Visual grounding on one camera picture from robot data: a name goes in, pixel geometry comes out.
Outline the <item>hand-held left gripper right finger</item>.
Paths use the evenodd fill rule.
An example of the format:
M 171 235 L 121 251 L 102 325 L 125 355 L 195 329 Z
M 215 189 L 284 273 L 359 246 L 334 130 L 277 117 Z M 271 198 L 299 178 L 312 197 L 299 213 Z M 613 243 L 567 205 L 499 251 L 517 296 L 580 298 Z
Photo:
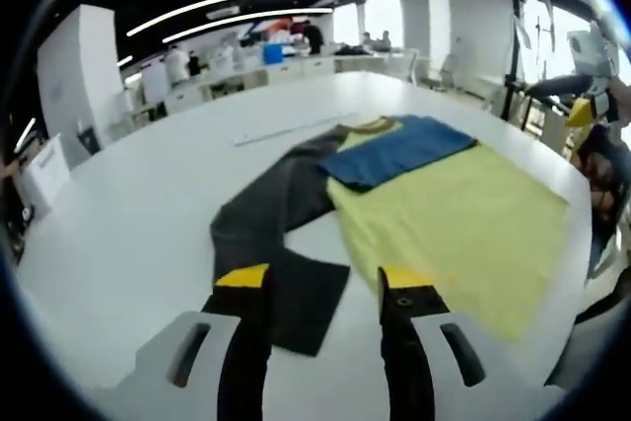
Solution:
M 381 355 L 392 420 L 539 420 L 547 390 L 525 379 L 506 347 L 452 312 L 432 282 L 378 270 Z

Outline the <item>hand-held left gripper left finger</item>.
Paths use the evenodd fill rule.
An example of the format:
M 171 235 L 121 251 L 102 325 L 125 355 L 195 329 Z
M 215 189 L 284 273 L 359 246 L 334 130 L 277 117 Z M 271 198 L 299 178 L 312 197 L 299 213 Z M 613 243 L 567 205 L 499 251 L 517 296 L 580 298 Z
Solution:
M 270 354 L 271 269 L 237 269 L 217 280 L 205 311 L 141 346 L 96 405 L 109 420 L 259 420 Z

